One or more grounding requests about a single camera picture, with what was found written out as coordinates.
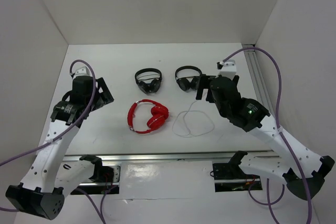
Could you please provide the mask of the red headphones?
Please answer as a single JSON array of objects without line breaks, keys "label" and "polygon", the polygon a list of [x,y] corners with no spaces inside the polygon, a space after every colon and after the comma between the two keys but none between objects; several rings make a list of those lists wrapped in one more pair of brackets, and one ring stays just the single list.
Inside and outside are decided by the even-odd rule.
[{"label": "red headphones", "polygon": [[[146,121],[147,129],[144,131],[139,131],[134,128],[133,119],[135,118],[135,112],[138,106],[142,103],[152,104],[152,107],[150,108],[150,112],[148,113],[147,116],[148,118]],[[170,113],[166,106],[154,100],[142,99],[133,103],[129,108],[127,115],[127,124],[129,129],[137,134],[149,134],[161,128],[165,124],[165,121],[169,118],[169,116]]]}]

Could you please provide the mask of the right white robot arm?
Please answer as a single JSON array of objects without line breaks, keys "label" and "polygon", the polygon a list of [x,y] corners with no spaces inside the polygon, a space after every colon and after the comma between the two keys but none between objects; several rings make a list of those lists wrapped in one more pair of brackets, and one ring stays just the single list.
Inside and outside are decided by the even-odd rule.
[{"label": "right white robot arm", "polygon": [[239,77],[200,76],[196,99],[208,90],[206,101],[216,105],[221,117],[258,138],[276,152],[281,161],[267,161],[245,151],[230,159],[229,172],[235,178],[244,174],[276,180],[300,199],[312,199],[321,189],[334,166],[330,156],[309,150],[286,130],[258,101],[243,98],[237,89]]}]

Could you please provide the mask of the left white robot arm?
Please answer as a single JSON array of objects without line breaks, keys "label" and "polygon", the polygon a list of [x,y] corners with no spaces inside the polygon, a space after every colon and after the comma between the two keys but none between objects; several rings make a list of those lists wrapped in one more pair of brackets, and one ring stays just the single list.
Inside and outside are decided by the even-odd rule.
[{"label": "left white robot arm", "polygon": [[6,198],[17,211],[53,220],[62,210],[65,198],[82,182],[112,184],[113,168],[104,166],[97,156],[83,155],[69,169],[62,161],[89,112],[113,101],[103,78],[73,79],[72,89],[54,106],[45,147],[21,182],[10,185],[6,191]]}]

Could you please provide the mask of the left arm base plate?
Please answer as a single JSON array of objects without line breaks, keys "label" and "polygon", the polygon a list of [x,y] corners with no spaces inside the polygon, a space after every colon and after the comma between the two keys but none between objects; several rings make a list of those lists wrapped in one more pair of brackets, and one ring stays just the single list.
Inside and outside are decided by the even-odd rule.
[{"label": "left arm base plate", "polygon": [[78,188],[88,195],[103,195],[107,190],[110,190],[108,194],[118,194],[121,166],[110,165],[109,168],[110,169],[102,175],[98,182],[85,180]]}]

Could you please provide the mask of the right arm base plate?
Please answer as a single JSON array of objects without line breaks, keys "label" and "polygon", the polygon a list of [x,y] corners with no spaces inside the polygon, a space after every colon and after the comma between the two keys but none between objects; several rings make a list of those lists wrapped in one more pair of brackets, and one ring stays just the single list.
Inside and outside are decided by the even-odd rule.
[{"label": "right arm base plate", "polygon": [[262,190],[259,176],[245,174],[238,166],[230,163],[213,163],[209,175],[214,179],[216,192],[247,191],[252,184],[252,190]]}]

